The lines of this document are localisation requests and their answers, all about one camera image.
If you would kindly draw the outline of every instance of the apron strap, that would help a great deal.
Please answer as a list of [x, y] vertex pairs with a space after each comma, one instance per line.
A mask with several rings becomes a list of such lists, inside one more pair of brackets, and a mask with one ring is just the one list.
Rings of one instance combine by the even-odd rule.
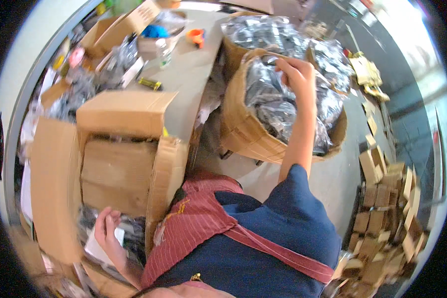
[[331, 281], [334, 273], [331, 267], [269, 241], [240, 224], [226, 231], [224, 235], [246, 246], [274, 256], [286, 265], [319, 282], [327, 284]]

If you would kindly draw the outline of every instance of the plastic water bottle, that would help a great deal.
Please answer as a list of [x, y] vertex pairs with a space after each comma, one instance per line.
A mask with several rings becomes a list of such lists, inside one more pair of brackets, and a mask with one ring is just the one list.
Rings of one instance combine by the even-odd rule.
[[171, 62], [171, 49], [163, 38], [156, 40], [156, 48], [159, 66], [164, 69]]

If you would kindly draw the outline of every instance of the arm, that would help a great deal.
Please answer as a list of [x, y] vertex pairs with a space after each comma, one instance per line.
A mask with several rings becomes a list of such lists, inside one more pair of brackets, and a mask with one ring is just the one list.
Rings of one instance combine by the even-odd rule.
[[293, 124], [278, 182], [286, 179], [293, 164], [304, 167], [309, 177], [316, 127], [315, 69], [310, 63], [298, 59], [278, 59], [275, 70], [283, 71], [282, 82], [293, 90], [297, 98], [297, 118]]
[[112, 211], [111, 207], [104, 208], [96, 219], [94, 236], [104, 252], [108, 255], [117, 271], [121, 273], [133, 286], [141, 290], [142, 267], [128, 259], [126, 250], [114, 235], [114, 230], [121, 222], [121, 212]]

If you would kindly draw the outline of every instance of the short sleeve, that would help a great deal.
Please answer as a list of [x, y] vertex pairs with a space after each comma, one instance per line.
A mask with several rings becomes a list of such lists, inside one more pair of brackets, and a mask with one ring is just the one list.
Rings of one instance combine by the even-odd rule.
[[264, 205], [286, 217], [328, 220], [325, 207], [310, 192], [306, 170], [298, 164], [292, 165], [286, 179], [273, 189]]

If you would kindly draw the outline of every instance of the metal rack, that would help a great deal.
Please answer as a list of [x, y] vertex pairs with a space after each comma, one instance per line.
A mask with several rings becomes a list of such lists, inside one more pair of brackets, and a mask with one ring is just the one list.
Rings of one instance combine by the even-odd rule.
[[5, 140], [5, 156], [3, 166], [3, 183], [5, 188], [5, 204], [8, 214], [8, 221], [10, 224], [19, 223], [19, 215], [15, 207], [15, 157], [17, 152], [17, 144], [20, 136], [21, 125], [30, 102], [33, 90], [42, 74], [43, 70], [47, 66], [49, 60], [53, 54], [59, 48], [60, 44], [66, 38], [66, 36], [72, 31], [76, 25], [83, 18], [85, 18], [95, 7], [100, 4], [102, 0], [88, 0], [77, 11], [75, 11], [65, 23], [55, 32], [53, 37], [48, 41], [46, 46], [41, 51], [38, 58], [33, 63], [28, 75], [20, 89], [20, 92], [15, 103], [15, 107], [12, 111], [10, 125], [8, 127], [8, 134]]

